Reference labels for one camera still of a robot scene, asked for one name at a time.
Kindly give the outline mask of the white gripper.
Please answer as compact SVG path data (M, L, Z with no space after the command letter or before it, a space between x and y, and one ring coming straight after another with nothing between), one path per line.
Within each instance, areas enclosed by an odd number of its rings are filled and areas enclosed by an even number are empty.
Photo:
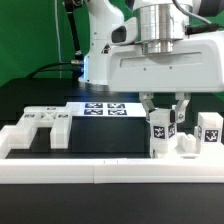
M156 110L151 92L178 92L170 122L182 123L191 99L186 92L224 91L224 31L189 35L175 41L171 52L149 55L142 53L136 37L134 18L111 32L108 86L112 91L140 92L147 121Z

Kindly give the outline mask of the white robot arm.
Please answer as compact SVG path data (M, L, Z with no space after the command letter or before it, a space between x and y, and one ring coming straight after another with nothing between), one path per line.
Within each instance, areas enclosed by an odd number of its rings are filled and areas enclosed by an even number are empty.
M177 123L191 93L224 91L224 31L207 19L224 11L224 0L127 0L128 20L109 0L84 3L90 50L82 85L137 92L147 112L155 93L173 92Z

